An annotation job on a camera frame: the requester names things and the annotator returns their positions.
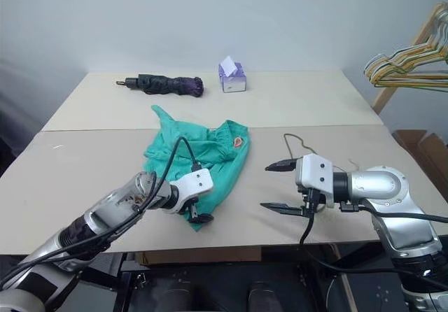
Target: wooden drying rack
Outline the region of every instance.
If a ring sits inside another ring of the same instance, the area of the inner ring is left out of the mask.
[[[430,14],[428,20],[420,29],[419,34],[412,41],[412,46],[425,43],[428,40],[429,36],[432,33],[431,29],[434,16],[437,14],[439,10],[441,10],[443,7],[446,6],[448,6],[448,3],[441,2],[434,7],[433,12]],[[384,106],[391,99],[392,95],[396,92],[397,89],[398,87],[384,87],[381,89],[377,97],[375,97],[375,101],[373,102],[372,105],[372,109],[375,111],[375,113],[377,114],[381,113]]]

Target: white table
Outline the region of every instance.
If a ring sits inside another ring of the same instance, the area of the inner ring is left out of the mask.
[[[313,73],[317,78],[326,76],[325,72]],[[297,82],[301,80],[302,74],[286,72],[286,76],[295,76],[296,79],[291,79],[291,82]],[[306,72],[304,76],[309,78],[312,73]],[[330,72],[327,75],[328,78],[338,78],[339,76],[338,72]],[[151,127],[148,127],[150,129],[138,128],[145,125],[145,122],[141,122],[142,120],[148,121],[148,124],[154,128],[158,123],[156,123],[157,118],[151,116],[151,110],[145,112],[147,118],[144,119],[128,115],[127,113],[132,112],[130,101],[134,101],[136,104],[145,101],[144,104],[149,105],[154,100],[159,100],[157,104],[174,115],[183,110],[180,103],[184,97],[146,96],[141,92],[130,92],[126,88],[120,87],[122,91],[117,93],[123,93],[120,103],[114,100],[106,104],[105,109],[98,109],[98,113],[93,113],[95,110],[93,106],[103,103],[98,101],[99,99],[94,99],[96,96],[94,92],[103,87],[99,83],[103,82],[106,87],[109,85],[105,83],[106,81],[114,81],[116,78],[123,77],[115,74],[88,75],[86,81],[92,84],[93,80],[98,85],[87,86],[83,81],[45,126],[47,131],[36,135],[28,148],[0,178],[2,203],[0,229],[3,231],[0,236],[0,254],[31,252],[51,234],[61,227],[67,226],[93,203],[112,189],[124,185],[141,170],[145,160],[143,152],[152,142],[157,130],[151,129]],[[340,88],[348,101],[337,100],[337,94],[333,93],[330,83],[327,83],[326,89],[319,86],[303,90],[304,93],[310,90],[320,90],[321,96],[335,95],[335,99],[339,102],[333,104],[325,102],[326,110],[331,108],[332,113],[321,113],[319,108],[308,108],[307,112],[303,113],[303,109],[294,109],[295,104],[289,103],[287,104],[288,108],[273,107],[275,113],[271,108],[270,113],[260,114],[258,118],[247,113],[240,115],[243,120],[228,117],[243,124],[252,122],[250,128],[252,144],[237,184],[229,197],[213,212],[215,220],[195,232],[178,215],[166,215],[162,211],[149,211],[143,220],[128,231],[125,238],[118,239],[109,251],[297,243],[298,235],[303,232],[307,220],[279,215],[259,205],[260,202],[271,201],[300,205],[292,173],[264,171],[268,164],[288,157],[288,151],[282,139],[284,132],[301,136],[306,144],[313,147],[320,155],[327,157],[347,171],[354,169],[348,161],[349,158],[364,169],[385,164],[401,170],[409,178],[412,196],[423,210],[428,213],[448,215],[448,205],[418,165],[392,139],[387,128],[381,124],[376,115],[372,114],[357,91],[345,79],[342,81],[348,85],[348,87]],[[117,87],[111,84],[110,88],[113,90]],[[93,91],[92,97],[84,92],[89,90]],[[241,98],[245,99],[244,96],[248,93],[231,95],[241,95]],[[227,94],[220,93],[220,95],[222,99],[227,99]],[[216,95],[215,98],[209,98],[206,95],[203,101],[187,97],[186,104],[193,103],[193,101],[201,103],[202,101],[204,105],[207,105],[206,108],[209,112],[206,117],[204,114],[194,113],[195,109],[187,107],[185,108],[185,117],[176,117],[182,120],[191,120],[187,117],[191,116],[196,118],[196,122],[203,119],[204,122],[201,123],[217,127],[227,118],[224,117],[219,122],[217,120],[219,117],[216,115],[223,113],[220,106],[220,95]],[[306,95],[300,95],[300,99],[308,101],[310,105],[315,105],[319,102],[318,95],[313,92],[310,93],[309,99]],[[84,99],[89,101],[92,109],[81,106]],[[179,105],[179,108],[173,108],[174,104]],[[345,108],[348,108],[349,105],[351,110],[346,111]],[[248,107],[248,110],[254,108],[258,107],[251,106]],[[88,122],[89,118],[84,117],[86,114],[92,118],[90,122]],[[114,115],[117,123],[120,122],[119,120],[125,120],[120,123],[119,127],[128,127],[128,129],[93,131],[100,125],[104,128],[113,127],[114,122],[105,118],[104,114]],[[330,124],[331,115],[333,115],[333,119],[339,120],[343,125],[339,123],[331,124],[331,126],[325,126],[324,123],[312,124],[316,122],[315,117],[319,118],[322,115],[325,115],[326,122]],[[262,122],[269,122],[273,119],[282,126],[271,124],[269,127],[261,127]],[[301,127],[286,124],[291,123],[291,120],[311,124]],[[59,124],[59,128],[63,127],[64,122],[67,124],[66,129],[58,130],[56,125]],[[296,155],[307,153],[293,140],[291,140],[291,144]],[[448,234],[446,225],[435,224],[435,229],[438,234]],[[316,224],[307,241],[309,243],[327,243],[376,239],[377,235],[373,231],[369,214],[340,213],[337,209],[326,209],[317,215]]]

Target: tissue box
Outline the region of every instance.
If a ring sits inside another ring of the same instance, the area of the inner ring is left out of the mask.
[[[225,76],[224,69],[218,66],[219,80],[224,93],[243,92],[246,90],[246,74],[244,74],[243,66],[239,62],[235,62],[237,71],[230,76]]]

